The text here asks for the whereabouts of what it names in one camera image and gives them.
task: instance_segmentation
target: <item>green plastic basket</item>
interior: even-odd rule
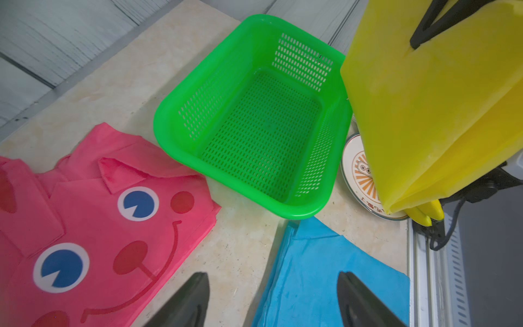
[[[281,217],[309,218],[331,195],[352,117],[344,58],[280,18],[250,16],[160,104],[158,143]]]

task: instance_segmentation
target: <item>basket rim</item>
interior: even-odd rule
[[[179,95],[182,93],[186,93],[186,91],[188,91],[188,89],[194,85],[194,83],[199,79],[199,77],[207,74],[209,69],[215,68],[215,61],[227,55],[231,51],[231,46],[235,45],[236,42],[238,42],[238,39],[242,38],[246,33],[249,33],[249,29],[252,28],[255,24],[260,23],[275,25],[282,31],[285,31],[286,34],[292,35],[292,37],[303,36],[304,39],[307,39],[309,44],[320,48],[325,55],[328,55],[329,58],[333,62],[338,63],[339,66],[341,66],[343,60],[345,59],[345,56],[341,52],[337,51],[336,49],[330,47],[320,39],[310,35],[309,33],[299,29],[298,27],[294,26],[289,22],[286,22],[281,18],[265,14],[249,16],[242,23],[240,23],[236,27],[236,29],[233,30],[231,34],[229,34],[160,103],[154,115],[154,134],[160,147],[170,157],[172,157],[179,163],[209,178],[215,179],[216,181],[244,195],[245,197],[260,204],[267,210],[273,212],[274,214],[280,217],[286,219],[306,219],[314,216],[321,209],[323,209],[323,207],[327,204],[331,196],[337,175],[337,168],[342,157],[346,134],[350,125],[351,114],[349,115],[347,113],[347,116],[349,116],[348,118],[340,117],[340,125],[338,130],[336,131],[336,136],[332,145],[333,149],[330,153],[330,156],[335,156],[336,160],[330,160],[327,163],[327,166],[324,169],[325,174],[323,176],[322,181],[320,182],[320,188],[316,190],[314,197],[311,197],[310,201],[303,205],[289,205],[283,202],[279,202],[273,199],[272,197],[268,196],[267,194],[254,188],[253,186],[239,180],[236,177],[229,175],[221,169],[214,167],[211,164],[204,162],[202,159],[184,151],[169,137],[171,132],[167,128],[167,124],[164,123],[168,117],[168,112],[171,110],[172,107],[172,102],[169,100],[174,99],[177,94]]]

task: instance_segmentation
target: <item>blue pupil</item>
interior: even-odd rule
[[[133,217],[135,218],[145,218],[153,213],[154,210],[154,200],[153,198],[143,191],[133,191],[125,197],[123,200],[124,208],[135,207]]]
[[[45,277],[59,272],[53,282],[54,287],[67,287],[78,280],[84,264],[80,256],[71,250],[58,250],[51,253],[42,264],[41,275]]]

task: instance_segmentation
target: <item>blue cloth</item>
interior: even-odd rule
[[[343,326],[340,271],[353,272],[408,325],[409,278],[313,217],[289,222],[252,326]]]

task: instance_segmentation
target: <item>red cheek circle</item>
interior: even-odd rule
[[[0,168],[0,209],[9,213],[16,212],[15,191],[2,168]]]
[[[31,327],[69,327],[69,317],[63,311],[51,311],[38,318]]]
[[[147,243],[134,241],[127,244],[115,257],[112,269],[118,275],[125,275],[138,268],[147,255]]]
[[[176,193],[170,200],[170,207],[175,213],[189,212],[195,205],[195,198],[187,191]]]

